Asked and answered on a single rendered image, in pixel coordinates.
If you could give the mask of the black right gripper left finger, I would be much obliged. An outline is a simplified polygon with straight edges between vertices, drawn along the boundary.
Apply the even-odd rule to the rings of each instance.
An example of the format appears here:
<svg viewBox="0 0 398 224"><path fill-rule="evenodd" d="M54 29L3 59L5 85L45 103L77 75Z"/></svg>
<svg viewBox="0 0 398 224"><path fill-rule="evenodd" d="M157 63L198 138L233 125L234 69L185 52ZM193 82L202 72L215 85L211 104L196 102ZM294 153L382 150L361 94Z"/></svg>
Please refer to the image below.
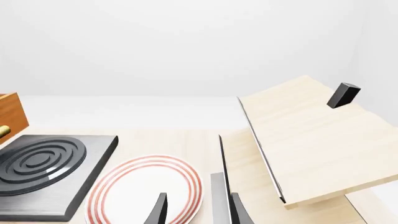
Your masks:
<svg viewBox="0 0 398 224"><path fill-rule="evenodd" d="M162 192L144 224L165 224L167 218L167 194Z"/></svg>

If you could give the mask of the wooden cabinet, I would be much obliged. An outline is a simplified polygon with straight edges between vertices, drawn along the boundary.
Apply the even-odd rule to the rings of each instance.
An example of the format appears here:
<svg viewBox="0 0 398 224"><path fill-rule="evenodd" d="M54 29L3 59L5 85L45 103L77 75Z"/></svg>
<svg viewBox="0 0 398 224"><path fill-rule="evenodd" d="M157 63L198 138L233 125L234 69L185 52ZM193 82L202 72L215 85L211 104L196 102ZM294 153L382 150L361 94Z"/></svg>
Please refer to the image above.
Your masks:
<svg viewBox="0 0 398 224"><path fill-rule="evenodd" d="M0 138L0 145L29 126L17 93L0 93L0 126L9 126L11 132Z"/></svg>

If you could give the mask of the flat black stove plate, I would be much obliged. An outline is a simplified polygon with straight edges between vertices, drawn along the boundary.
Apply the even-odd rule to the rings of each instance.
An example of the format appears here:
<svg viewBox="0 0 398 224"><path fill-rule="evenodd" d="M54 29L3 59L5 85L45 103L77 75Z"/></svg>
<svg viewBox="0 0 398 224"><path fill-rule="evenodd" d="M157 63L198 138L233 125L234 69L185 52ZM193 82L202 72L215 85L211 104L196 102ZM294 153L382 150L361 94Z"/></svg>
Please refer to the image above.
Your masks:
<svg viewBox="0 0 398 224"><path fill-rule="evenodd" d="M69 222L118 136L23 135L0 150L0 222Z"/></svg>

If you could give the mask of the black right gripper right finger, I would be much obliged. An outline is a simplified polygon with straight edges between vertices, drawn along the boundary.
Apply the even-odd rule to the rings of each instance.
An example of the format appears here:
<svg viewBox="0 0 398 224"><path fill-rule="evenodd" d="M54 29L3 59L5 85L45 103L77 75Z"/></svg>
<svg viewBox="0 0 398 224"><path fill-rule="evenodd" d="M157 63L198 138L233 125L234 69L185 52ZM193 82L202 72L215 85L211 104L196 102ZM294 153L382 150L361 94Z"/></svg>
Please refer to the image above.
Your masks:
<svg viewBox="0 0 398 224"><path fill-rule="evenodd" d="M246 211L240 197L239 194L237 194L236 192L233 192L231 194L231 197L233 199L234 202L234 206L235 206L235 220L237 224L254 224L254 222L252 221L251 217L249 216L248 212Z"/></svg>

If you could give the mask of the white plate with red rings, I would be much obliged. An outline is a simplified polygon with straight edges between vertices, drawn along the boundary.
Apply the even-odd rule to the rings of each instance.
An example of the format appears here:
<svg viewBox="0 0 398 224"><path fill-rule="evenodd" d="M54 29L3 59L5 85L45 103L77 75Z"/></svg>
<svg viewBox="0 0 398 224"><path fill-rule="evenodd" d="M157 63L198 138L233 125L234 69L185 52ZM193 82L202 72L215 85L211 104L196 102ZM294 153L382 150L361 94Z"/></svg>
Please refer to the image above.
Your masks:
<svg viewBox="0 0 398 224"><path fill-rule="evenodd" d="M200 210L204 184L180 158L149 155L116 166L91 188L86 224L144 224L159 195L167 195L165 224L189 224Z"/></svg>

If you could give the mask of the pale wooden slat tray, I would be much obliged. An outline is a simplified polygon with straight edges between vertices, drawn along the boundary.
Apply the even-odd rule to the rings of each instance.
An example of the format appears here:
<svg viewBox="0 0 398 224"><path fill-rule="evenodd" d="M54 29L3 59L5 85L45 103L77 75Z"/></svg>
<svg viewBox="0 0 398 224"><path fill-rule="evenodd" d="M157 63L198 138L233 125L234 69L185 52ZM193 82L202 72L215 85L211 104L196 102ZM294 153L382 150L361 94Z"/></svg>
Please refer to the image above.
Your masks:
<svg viewBox="0 0 398 224"><path fill-rule="evenodd" d="M398 224L398 127L302 76L238 98L220 136L229 190L254 224Z"/></svg>

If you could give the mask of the small black block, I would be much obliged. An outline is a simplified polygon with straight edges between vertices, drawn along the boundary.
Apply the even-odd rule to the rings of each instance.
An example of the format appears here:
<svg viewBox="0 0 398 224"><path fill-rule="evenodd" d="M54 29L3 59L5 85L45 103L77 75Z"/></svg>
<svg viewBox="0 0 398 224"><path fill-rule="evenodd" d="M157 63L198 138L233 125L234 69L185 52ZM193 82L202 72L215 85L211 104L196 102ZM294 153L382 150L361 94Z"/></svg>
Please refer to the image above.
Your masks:
<svg viewBox="0 0 398 224"><path fill-rule="evenodd" d="M350 104L356 95L361 91L361 88L350 84L350 83L340 83L339 87L336 89L334 94L328 100L327 105L332 108L339 108Z"/></svg>

